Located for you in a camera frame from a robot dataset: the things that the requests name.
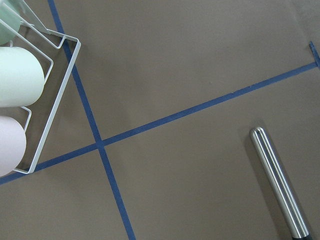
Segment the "white cup in rack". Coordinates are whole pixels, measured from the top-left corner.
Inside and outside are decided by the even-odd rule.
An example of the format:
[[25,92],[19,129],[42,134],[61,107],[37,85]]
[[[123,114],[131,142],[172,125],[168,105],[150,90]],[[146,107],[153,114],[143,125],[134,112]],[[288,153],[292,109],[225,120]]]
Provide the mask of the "white cup in rack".
[[45,76],[41,64],[21,47],[0,48],[0,106],[24,107],[43,93]]

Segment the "steel muddler rod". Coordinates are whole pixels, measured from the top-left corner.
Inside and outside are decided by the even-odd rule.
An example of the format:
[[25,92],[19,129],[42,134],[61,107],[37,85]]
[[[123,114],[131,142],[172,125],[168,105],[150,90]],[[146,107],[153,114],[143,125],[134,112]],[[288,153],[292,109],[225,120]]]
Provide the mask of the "steel muddler rod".
[[258,126],[252,128],[249,135],[289,228],[292,239],[311,240],[311,233],[267,133],[262,127]]

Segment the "pink cup in rack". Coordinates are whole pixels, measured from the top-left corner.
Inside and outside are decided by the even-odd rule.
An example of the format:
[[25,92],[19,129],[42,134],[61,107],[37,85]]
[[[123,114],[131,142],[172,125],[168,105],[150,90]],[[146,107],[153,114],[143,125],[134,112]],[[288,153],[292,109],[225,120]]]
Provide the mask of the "pink cup in rack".
[[23,127],[12,117],[0,116],[0,176],[13,171],[21,162],[27,146]]

